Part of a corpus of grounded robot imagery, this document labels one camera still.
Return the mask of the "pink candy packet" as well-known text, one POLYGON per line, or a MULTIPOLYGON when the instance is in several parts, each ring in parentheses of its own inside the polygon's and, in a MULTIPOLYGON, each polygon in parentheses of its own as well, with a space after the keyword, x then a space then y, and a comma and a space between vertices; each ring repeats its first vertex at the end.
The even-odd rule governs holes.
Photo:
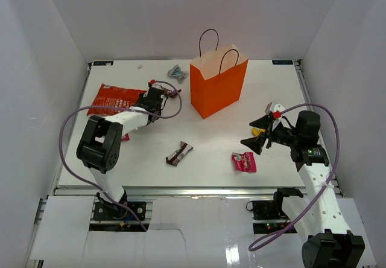
POLYGON ((252 152, 232 153, 232 161, 236 171, 256 173, 257 166, 252 152))

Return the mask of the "large red chips bag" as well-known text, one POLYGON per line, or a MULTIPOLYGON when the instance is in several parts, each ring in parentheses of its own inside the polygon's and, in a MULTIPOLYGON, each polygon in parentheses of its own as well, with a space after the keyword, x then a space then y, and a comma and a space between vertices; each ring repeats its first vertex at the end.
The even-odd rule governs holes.
POLYGON ((140 94, 144 93, 146 90, 121 88, 102 83, 91 106, 128 108, 137 102, 140 94))

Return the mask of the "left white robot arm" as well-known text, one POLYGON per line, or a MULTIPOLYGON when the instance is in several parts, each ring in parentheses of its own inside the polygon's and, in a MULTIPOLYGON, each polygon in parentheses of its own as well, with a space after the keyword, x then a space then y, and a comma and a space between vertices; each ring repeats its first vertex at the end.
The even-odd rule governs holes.
POLYGON ((105 117, 92 115, 87 121, 76 155, 101 188, 97 198, 114 219, 127 213, 126 192, 112 174, 121 139, 125 133, 155 122, 161 116, 164 100, 165 91, 150 87, 128 110, 105 117))

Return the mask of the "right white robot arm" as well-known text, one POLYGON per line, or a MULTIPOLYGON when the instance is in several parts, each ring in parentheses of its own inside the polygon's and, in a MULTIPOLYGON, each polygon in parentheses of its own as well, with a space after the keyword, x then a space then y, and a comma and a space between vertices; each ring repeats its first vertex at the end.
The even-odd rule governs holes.
POLYGON ((268 111, 250 126, 260 129, 258 136, 243 139, 241 144, 256 154, 273 143, 291 150, 291 159, 306 189, 279 188, 274 194, 273 214, 289 218, 288 229, 295 229, 302 240, 305 267, 356 267, 364 253, 363 237, 355 235, 347 224, 331 183, 333 166, 325 149, 318 143, 319 114, 299 112, 295 126, 280 122, 280 111, 268 111))

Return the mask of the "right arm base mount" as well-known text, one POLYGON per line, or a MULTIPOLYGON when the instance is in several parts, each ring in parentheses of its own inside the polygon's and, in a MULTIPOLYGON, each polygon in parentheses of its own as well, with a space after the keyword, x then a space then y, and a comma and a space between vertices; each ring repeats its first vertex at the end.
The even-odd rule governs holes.
POLYGON ((273 200, 253 200, 247 202, 246 210, 252 213, 254 220, 281 220, 289 222, 289 218, 276 209, 273 200))

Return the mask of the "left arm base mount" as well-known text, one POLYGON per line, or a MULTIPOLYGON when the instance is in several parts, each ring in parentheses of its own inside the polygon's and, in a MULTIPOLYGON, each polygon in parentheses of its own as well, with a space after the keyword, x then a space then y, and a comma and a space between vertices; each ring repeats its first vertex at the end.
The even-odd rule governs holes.
MULTIPOLYGON (((127 206, 136 214, 140 221, 145 220, 147 203, 146 202, 128 202, 127 206)), ((131 212, 125 208, 118 208, 114 210, 106 207, 101 202, 96 201, 91 216, 93 221, 136 221, 135 217, 132 216, 131 212)))

